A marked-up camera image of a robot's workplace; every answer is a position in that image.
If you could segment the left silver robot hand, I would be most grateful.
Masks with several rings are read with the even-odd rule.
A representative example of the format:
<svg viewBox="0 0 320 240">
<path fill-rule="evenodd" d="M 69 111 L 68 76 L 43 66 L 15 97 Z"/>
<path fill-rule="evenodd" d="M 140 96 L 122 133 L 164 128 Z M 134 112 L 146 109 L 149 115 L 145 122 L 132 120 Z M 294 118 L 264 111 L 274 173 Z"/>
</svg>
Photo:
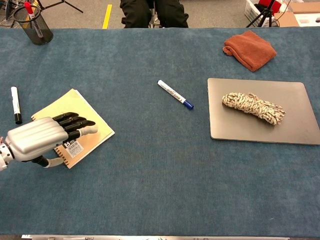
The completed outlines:
<svg viewBox="0 0 320 240">
<path fill-rule="evenodd" d="M 63 143 L 98 132 L 96 123 L 66 112 L 55 117 L 34 120 L 7 132 L 0 143 L 0 169 L 5 170 L 12 160 L 32 162 L 44 168 L 56 167 L 64 162 L 62 157 L 48 159 L 44 154 Z"/>
</svg>

